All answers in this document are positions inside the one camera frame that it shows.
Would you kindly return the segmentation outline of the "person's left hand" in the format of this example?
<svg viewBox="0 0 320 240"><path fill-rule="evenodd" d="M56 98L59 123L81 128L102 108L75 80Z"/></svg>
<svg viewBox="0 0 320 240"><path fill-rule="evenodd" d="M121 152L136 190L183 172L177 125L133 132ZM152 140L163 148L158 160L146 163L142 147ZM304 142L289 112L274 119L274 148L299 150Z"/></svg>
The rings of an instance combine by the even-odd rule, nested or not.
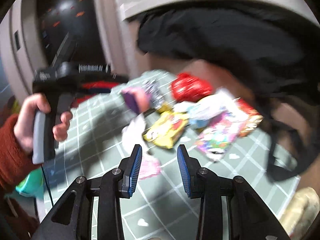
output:
<svg viewBox="0 0 320 240"><path fill-rule="evenodd" d="M17 122L14 126L14 135L26 155L33 151L33 128L37 111L49 113L49 102L43 94L36 93L27 97L21 107ZM73 115L70 111L63 112L60 116L61 123L53 127L54 139L58 142L67 139L67 131Z"/></svg>

